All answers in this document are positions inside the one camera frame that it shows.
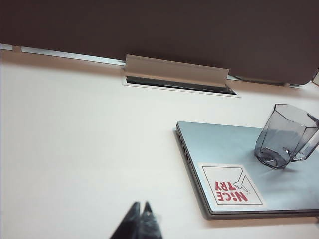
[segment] desk surface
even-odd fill
[[[164,238],[318,238],[318,219],[207,221],[177,121],[263,127],[275,103],[319,116],[319,87],[228,81],[240,97],[122,85],[122,69],[1,51],[2,238],[108,238],[150,201]]]

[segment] black object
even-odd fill
[[[137,239],[139,221],[140,203],[135,202],[110,239]]]
[[[319,1],[2,1],[0,42],[126,54],[304,84],[319,66]]]
[[[150,204],[145,203],[140,216],[140,203],[133,203],[110,239],[162,239]]]
[[[159,225],[154,217],[151,206],[145,203],[139,226],[139,239],[162,239]]]
[[[142,78],[142,77],[136,77],[136,76],[127,76],[126,82],[130,84],[137,84],[137,85],[160,86],[160,87],[175,88],[175,89],[185,89],[185,90],[192,90],[192,91],[204,91],[204,92],[236,95],[236,93],[232,91],[228,86],[226,87],[205,86],[205,85],[199,85],[199,84],[156,80],[156,79]]]

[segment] white desk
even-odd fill
[[[145,200],[165,239],[318,238],[314,217],[202,216],[177,121],[263,127],[275,103],[319,116],[312,83],[227,84],[241,97],[123,86],[118,66],[2,50],[1,238],[106,239]]]

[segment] nice try sticker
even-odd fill
[[[263,207],[265,202],[243,165],[199,163],[217,207]]]

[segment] glass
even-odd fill
[[[319,120],[297,107],[275,104],[260,133],[255,156],[263,164],[283,169],[305,160],[319,144]]]

